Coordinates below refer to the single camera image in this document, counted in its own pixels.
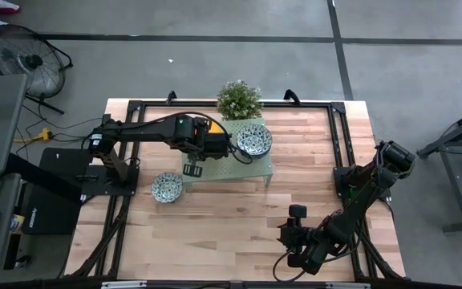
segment table leg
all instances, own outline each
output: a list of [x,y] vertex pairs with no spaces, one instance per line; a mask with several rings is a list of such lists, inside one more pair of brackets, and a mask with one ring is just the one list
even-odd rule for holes
[[265,185],[265,188],[267,189],[270,185],[270,180],[272,180],[273,175],[268,175],[263,177],[263,185]]

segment potted plant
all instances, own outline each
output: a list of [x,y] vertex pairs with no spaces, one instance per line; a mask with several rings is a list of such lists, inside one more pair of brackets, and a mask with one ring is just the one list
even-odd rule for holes
[[228,82],[217,94],[217,110],[222,120],[247,120],[261,117],[263,104],[259,88],[238,80]]

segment wooden table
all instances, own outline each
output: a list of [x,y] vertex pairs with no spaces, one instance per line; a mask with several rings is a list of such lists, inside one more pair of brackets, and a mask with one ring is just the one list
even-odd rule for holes
[[[124,120],[129,100],[110,99],[106,113],[115,120]],[[345,105],[355,160],[365,165],[375,153],[367,106],[362,101],[347,101]],[[153,120],[184,110],[220,119],[214,108],[147,108],[145,116]],[[288,206],[308,207],[304,226],[317,226],[325,216],[342,208],[331,176],[335,164],[326,110],[266,108],[263,118],[274,137],[271,155],[275,172],[268,189],[261,178],[196,183],[193,191],[184,193],[176,203],[160,204],[151,196],[152,180],[163,172],[179,172],[181,153],[168,149],[166,144],[141,144],[139,187],[129,210],[120,279],[274,280],[272,266],[285,252],[276,241],[276,227],[286,221]],[[336,123],[342,140],[338,117]],[[342,158],[347,164],[344,153]],[[100,240],[107,202],[108,197],[100,196],[83,206],[65,274],[78,269]],[[367,222],[372,242],[393,269],[403,275],[395,227],[387,207],[377,201],[367,213]],[[105,269],[110,267],[112,252],[111,243]],[[359,257],[366,272],[362,250]],[[282,279],[299,271],[289,268],[286,261],[278,266]],[[326,263],[316,276],[306,274],[299,280],[352,281],[350,257]]]

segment yellow cable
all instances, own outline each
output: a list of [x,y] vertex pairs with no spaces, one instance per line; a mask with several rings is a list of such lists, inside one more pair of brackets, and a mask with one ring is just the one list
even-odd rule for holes
[[31,137],[29,139],[17,139],[17,140],[14,140],[14,142],[18,142],[18,143],[26,143],[28,141],[33,141],[33,140],[44,140],[44,141],[49,141],[51,140],[51,136],[52,136],[52,132],[49,130],[49,128],[43,128],[42,129],[42,132],[39,133],[37,136],[34,136],[34,137]]

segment patterned ceramic bowl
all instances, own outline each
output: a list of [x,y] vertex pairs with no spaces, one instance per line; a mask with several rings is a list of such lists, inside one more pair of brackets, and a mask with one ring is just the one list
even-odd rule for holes
[[252,158],[267,155],[272,146],[272,134],[262,124],[247,124],[238,132],[238,148],[246,151]]
[[155,177],[151,186],[152,196],[159,202],[175,201],[183,191],[183,180],[176,173],[162,173]]

